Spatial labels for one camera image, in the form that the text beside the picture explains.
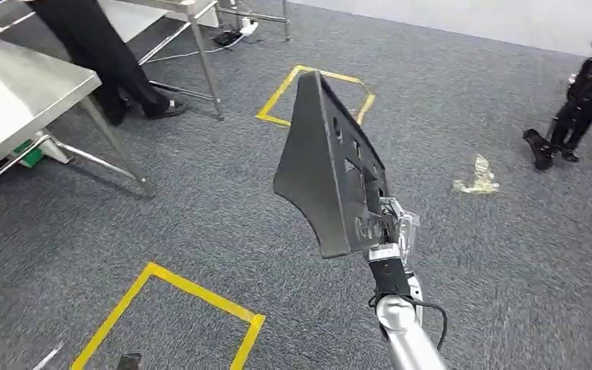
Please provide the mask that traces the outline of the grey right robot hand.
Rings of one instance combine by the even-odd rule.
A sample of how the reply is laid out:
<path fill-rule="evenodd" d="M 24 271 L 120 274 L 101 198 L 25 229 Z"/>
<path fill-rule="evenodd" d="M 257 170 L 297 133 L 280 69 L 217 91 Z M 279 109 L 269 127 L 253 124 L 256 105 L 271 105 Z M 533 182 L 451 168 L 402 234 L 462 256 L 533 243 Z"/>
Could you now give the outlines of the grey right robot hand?
<path fill-rule="evenodd" d="M 381 218 L 369 222 L 369 242 L 362 248 L 362 256 L 366 261 L 398 257 L 407 264 L 414 251 L 419 216 L 404 210 L 394 197 L 380 197 L 379 205 Z"/>

